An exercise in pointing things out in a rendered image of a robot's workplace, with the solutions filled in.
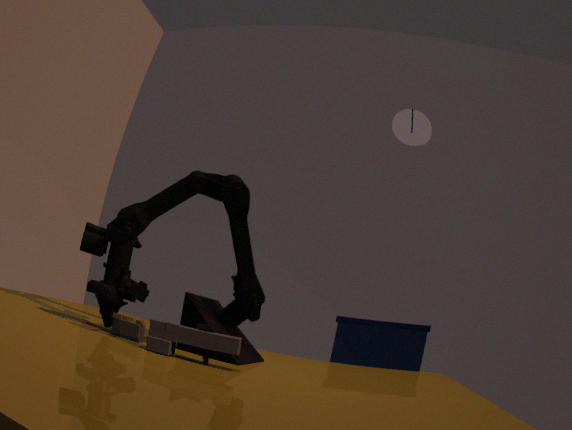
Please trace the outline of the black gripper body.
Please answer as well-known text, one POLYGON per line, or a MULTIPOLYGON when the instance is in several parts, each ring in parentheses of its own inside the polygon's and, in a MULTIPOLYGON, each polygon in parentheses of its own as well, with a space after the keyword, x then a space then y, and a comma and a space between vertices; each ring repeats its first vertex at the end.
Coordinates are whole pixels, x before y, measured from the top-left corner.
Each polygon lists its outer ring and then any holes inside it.
POLYGON ((122 276, 126 274, 126 271, 131 273, 129 270, 129 265, 109 259, 107 263, 103 262, 103 264, 104 267, 106 267, 104 281, 91 280, 87 282, 88 284, 86 291, 112 300, 123 301, 124 299, 129 300, 130 302, 135 302, 136 297, 130 293, 125 293, 126 290, 125 292, 119 291, 119 285, 121 283, 120 281, 122 280, 122 276))

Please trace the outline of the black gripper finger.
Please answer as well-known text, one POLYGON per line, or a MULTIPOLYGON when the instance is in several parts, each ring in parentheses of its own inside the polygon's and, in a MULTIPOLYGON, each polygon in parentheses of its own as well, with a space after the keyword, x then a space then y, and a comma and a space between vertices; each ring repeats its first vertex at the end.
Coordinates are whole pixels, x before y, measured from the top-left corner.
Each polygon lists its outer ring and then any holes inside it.
POLYGON ((98 294, 95 294, 95 297, 97 297, 97 300, 98 300, 103 324, 105 327, 109 328, 111 318, 113 315, 113 311, 114 311, 116 305, 119 305, 119 303, 121 303, 121 302, 119 302, 117 300, 112 300, 112 299, 101 297, 98 294))
MULTIPOLYGON (((114 311, 113 311, 114 313, 118 313, 120 307, 122 307, 122 306, 124 306, 124 305, 127 305, 127 303, 128 303, 128 302, 124 302, 124 301, 119 301, 119 302, 121 302, 121 303, 119 303, 119 305, 116 305, 116 307, 115 307, 115 309, 114 309, 114 311)), ((112 326, 112 324, 113 324, 112 322, 113 322, 113 318, 111 318, 111 322, 110 322, 109 328, 112 326)))

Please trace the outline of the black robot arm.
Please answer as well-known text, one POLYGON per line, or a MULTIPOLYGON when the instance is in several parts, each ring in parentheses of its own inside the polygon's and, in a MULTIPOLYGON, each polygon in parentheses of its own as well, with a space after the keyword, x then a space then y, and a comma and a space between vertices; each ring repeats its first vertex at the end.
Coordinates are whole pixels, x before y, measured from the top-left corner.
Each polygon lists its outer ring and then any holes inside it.
MULTIPOLYGON (((148 200, 123 208, 117 218, 107 225, 107 229, 87 222, 80 251, 101 257, 107 253, 108 242, 111 242, 107 258, 130 265, 133 247, 142 247, 138 235, 145 231, 149 223, 196 194, 222 201, 229 216, 237 263, 237 275, 231 275, 235 300, 220 312, 214 310, 213 313, 228 332, 233 332, 246 319, 251 322, 258 320, 261 305, 265 302, 265 294, 254 269, 247 223, 250 192, 242 178, 191 172, 148 200)), ((130 277, 130 272, 126 271, 119 291, 126 290, 125 293, 144 303, 150 292, 147 284, 143 281, 136 283, 130 277)))

